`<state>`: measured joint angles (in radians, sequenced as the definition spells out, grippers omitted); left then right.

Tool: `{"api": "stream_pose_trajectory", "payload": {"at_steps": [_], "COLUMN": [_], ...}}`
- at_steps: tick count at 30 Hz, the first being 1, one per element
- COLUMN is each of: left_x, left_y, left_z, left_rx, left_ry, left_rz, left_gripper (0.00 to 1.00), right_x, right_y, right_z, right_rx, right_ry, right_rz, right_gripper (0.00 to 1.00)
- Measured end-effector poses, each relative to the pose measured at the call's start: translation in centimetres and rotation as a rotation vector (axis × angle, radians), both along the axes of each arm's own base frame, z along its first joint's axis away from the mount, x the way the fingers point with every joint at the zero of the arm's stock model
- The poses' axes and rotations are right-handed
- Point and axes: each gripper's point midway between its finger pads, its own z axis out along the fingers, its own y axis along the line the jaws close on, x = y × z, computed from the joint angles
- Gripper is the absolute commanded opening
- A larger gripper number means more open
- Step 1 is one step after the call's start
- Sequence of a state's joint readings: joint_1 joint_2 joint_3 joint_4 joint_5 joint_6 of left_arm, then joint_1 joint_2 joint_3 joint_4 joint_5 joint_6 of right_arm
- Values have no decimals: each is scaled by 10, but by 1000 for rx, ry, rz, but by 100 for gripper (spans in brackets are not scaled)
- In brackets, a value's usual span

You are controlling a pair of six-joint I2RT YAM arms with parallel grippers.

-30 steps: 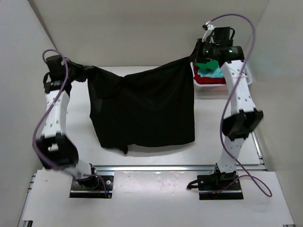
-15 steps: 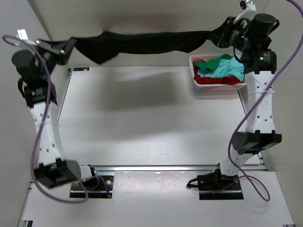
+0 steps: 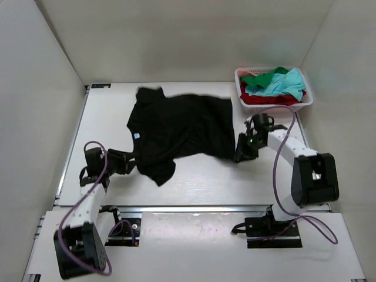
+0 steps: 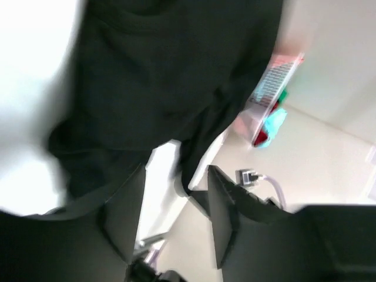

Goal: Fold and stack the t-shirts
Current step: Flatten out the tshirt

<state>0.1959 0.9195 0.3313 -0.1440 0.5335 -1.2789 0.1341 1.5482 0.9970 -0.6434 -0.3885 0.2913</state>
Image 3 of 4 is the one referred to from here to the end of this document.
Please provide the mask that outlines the black t shirt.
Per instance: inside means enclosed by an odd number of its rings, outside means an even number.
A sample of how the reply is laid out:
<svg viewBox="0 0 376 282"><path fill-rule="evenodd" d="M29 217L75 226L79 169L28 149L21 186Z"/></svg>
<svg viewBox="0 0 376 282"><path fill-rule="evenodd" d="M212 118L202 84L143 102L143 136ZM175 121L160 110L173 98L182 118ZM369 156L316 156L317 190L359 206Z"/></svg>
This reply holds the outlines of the black t shirt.
<svg viewBox="0 0 376 282"><path fill-rule="evenodd" d="M235 154L233 106L229 98L139 87L127 122L137 169L158 186L170 180L175 159L203 153L231 160Z"/></svg>

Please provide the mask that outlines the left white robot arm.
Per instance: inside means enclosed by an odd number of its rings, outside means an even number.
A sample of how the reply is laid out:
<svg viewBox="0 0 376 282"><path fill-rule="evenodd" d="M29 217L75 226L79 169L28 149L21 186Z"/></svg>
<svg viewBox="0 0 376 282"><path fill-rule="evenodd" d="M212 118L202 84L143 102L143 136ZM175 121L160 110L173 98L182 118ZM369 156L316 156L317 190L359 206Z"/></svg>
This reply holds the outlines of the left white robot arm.
<svg viewBox="0 0 376 282"><path fill-rule="evenodd" d="M123 228L130 231L130 245L137 246L132 224L122 219L115 205L102 202L114 174L129 174L136 154L105 149L99 142L84 146L86 166L80 171L80 199L61 220L53 235L59 274L62 279L88 274L109 276L112 265L106 254L108 238Z"/></svg>

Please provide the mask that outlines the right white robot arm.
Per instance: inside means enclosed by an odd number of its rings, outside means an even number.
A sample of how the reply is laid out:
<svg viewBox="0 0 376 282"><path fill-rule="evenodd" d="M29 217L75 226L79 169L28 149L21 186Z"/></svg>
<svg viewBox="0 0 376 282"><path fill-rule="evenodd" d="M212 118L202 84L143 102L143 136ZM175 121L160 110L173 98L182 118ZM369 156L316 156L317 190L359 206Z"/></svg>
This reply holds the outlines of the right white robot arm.
<svg viewBox="0 0 376 282"><path fill-rule="evenodd" d="M254 160L259 150L276 151L273 163L273 193L276 203L262 217L249 217L233 227L233 234L245 233L252 241L271 240L286 233L298 219L313 222L305 212L338 200L340 192L334 156L318 153L290 135L291 128L277 125L266 113L256 114L245 122L246 131L239 134L235 161ZM278 196L276 171L279 158L292 167L290 194Z"/></svg>

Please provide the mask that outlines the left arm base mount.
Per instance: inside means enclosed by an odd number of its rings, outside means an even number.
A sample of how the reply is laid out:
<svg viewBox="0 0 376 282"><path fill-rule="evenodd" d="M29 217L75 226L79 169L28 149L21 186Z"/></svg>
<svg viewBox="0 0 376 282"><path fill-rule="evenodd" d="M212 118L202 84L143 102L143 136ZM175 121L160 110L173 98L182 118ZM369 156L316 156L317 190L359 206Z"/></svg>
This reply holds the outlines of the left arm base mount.
<svg viewBox="0 0 376 282"><path fill-rule="evenodd" d="M117 225L114 231L109 235L105 246L112 247L138 247L139 237L142 226L142 214L127 212L114 205L105 205L100 208L101 213L112 213L114 223L111 227Z"/></svg>

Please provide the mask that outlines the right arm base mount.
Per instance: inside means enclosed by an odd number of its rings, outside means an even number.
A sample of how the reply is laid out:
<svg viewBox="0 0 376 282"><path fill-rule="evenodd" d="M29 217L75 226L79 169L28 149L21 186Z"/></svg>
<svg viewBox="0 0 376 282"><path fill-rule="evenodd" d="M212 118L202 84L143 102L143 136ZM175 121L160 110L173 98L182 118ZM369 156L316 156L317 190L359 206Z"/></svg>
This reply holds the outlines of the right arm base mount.
<svg viewBox="0 0 376 282"><path fill-rule="evenodd" d="M245 234L248 249L299 249L303 247L294 219L277 221L271 206L262 216L246 217L235 225L231 234Z"/></svg>

